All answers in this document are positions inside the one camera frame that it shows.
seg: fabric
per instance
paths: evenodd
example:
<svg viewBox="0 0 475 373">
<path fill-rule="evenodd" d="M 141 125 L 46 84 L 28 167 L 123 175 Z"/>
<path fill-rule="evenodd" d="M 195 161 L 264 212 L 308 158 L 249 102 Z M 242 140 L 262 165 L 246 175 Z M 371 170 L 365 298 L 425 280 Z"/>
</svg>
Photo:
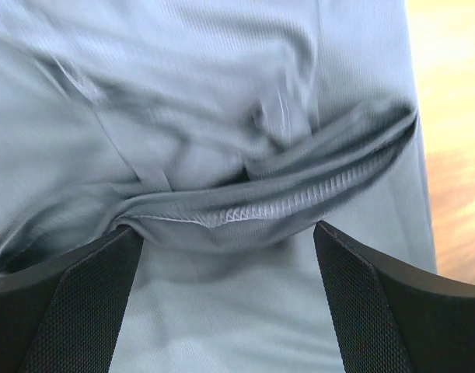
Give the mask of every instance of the fabric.
<svg viewBox="0 0 475 373">
<path fill-rule="evenodd" d="M 435 270 L 402 2 L 0 1 L 0 276 L 141 233 L 110 371 L 341 372 L 321 218 Z"/>
</svg>

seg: seam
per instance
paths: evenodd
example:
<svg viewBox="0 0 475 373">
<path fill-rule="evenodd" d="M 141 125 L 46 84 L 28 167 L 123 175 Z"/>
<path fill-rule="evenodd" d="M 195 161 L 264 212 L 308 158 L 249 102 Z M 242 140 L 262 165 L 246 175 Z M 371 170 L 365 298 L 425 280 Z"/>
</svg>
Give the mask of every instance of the seam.
<svg viewBox="0 0 475 373">
<path fill-rule="evenodd" d="M 282 116 L 281 132 L 287 137 L 287 140 L 289 140 L 291 137 L 291 121 L 288 115 L 289 110 L 287 110 L 287 113 L 286 113 L 284 109 L 284 104 L 287 106 L 287 102 L 285 103 L 282 102 L 281 92 L 279 91 L 278 88 L 277 88 L 277 94 L 278 94 L 278 102 L 281 105 L 281 116 Z"/>
<path fill-rule="evenodd" d="M 343 171 L 341 174 L 330 177 L 322 183 L 310 186 L 295 192 L 292 196 L 280 198 L 268 204 L 251 204 L 247 207 L 237 207 L 228 210 L 216 211 L 210 214 L 194 213 L 186 216 L 181 213 L 166 214 L 125 214 L 122 218 L 151 219 L 161 221 L 176 221 L 202 225 L 205 228 L 217 228 L 233 222 L 249 220 L 275 220 L 285 218 L 298 211 L 312 207 L 314 204 L 324 202 L 335 197 L 356 183 L 369 173 L 376 173 L 376 169 L 383 163 L 383 157 L 390 151 L 383 152 L 375 159 Z"/>
<path fill-rule="evenodd" d="M 289 113 L 289 105 L 287 104 L 287 100 L 284 100 L 285 112 L 287 114 L 287 139 L 290 141 L 292 137 L 292 125 L 291 125 L 291 114 Z"/>
<path fill-rule="evenodd" d="M 109 132 L 107 131 L 106 127 L 104 126 L 103 122 L 101 121 L 101 119 L 99 118 L 99 114 L 94 110 L 94 109 L 90 109 L 90 111 L 92 112 L 93 116 L 96 118 L 97 120 L 97 123 L 100 125 L 100 127 L 102 128 L 104 134 L 106 135 L 107 139 L 109 140 L 109 142 L 111 143 L 111 145 L 113 146 L 114 150 L 116 150 L 116 153 L 120 156 L 121 160 L 123 161 L 123 163 L 125 165 L 127 165 L 127 167 L 135 174 L 135 176 L 137 177 L 137 180 L 138 181 L 141 181 L 141 178 L 140 176 L 137 174 L 137 171 L 135 171 L 135 168 L 130 164 L 130 162 L 123 156 L 123 154 L 121 154 L 120 150 L 118 149 L 118 147 L 116 146 L 116 144 L 114 143 L 113 139 L 111 138 Z"/>
</svg>

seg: stitching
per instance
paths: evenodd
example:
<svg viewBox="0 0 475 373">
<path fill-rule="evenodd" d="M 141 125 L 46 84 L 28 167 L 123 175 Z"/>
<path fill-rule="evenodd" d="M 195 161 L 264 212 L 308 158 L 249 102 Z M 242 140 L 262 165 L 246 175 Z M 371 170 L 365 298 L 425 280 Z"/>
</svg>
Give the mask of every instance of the stitching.
<svg viewBox="0 0 475 373">
<path fill-rule="evenodd" d="M 335 195 L 349 189 L 368 173 L 380 167 L 385 155 L 383 152 L 374 159 L 362 163 L 353 169 L 345 170 L 341 174 L 330 177 L 322 183 L 310 186 L 294 193 L 290 197 L 280 198 L 269 204 L 251 204 L 247 207 L 237 207 L 228 210 L 216 211 L 210 214 L 194 213 L 186 216 L 181 213 L 167 214 L 125 214 L 123 218 L 151 219 L 162 221 L 176 221 L 202 225 L 205 228 L 217 228 L 233 222 L 249 220 L 274 220 L 285 218 L 297 211 L 312 207 Z"/>
<path fill-rule="evenodd" d="M 55 64 L 59 67 L 61 72 L 65 75 L 65 77 L 70 81 L 70 83 L 91 103 L 101 103 L 106 98 L 104 92 L 90 79 L 84 76 L 84 74 L 80 71 L 80 69 L 76 68 L 72 62 L 70 62 L 70 69 L 69 71 L 67 68 L 63 66 L 63 64 L 56 58 L 52 57 Z"/>
<path fill-rule="evenodd" d="M 281 105 L 281 116 L 282 116 L 282 121 L 281 121 L 282 133 L 281 134 L 285 134 L 286 136 L 288 136 L 287 139 L 289 139 L 291 135 L 291 121 L 288 115 L 289 110 L 287 111 L 287 114 L 286 114 L 285 109 L 284 109 L 284 104 L 282 103 L 281 92 L 279 91 L 278 88 L 276 88 L 276 90 L 278 94 L 278 102 Z"/>
</svg>

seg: clothing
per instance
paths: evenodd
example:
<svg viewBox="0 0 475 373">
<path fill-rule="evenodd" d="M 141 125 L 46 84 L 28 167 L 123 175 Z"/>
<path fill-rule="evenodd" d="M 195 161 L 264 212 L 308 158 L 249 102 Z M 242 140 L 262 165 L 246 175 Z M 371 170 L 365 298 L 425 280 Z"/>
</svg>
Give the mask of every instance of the clothing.
<svg viewBox="0 0 475 373">
<path fill-rule="evenodd" d="M 402 2 L 0 2 L 0 276 L 145 238 L 110 371 L 342 371 L 321 218 L 435 270 Z"/>
</svg>

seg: wooden surface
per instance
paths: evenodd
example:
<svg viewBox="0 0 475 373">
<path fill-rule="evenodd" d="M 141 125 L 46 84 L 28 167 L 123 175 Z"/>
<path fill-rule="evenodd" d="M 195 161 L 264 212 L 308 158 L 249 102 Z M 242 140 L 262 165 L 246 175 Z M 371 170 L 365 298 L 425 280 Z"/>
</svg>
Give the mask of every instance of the wooden surface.
<svg viewBox="0 0 475 373">
<path fill-rule="evenodd" d="M 409 0 L 440 274 L 475 284 L 475 1 Z"/>
</svg>

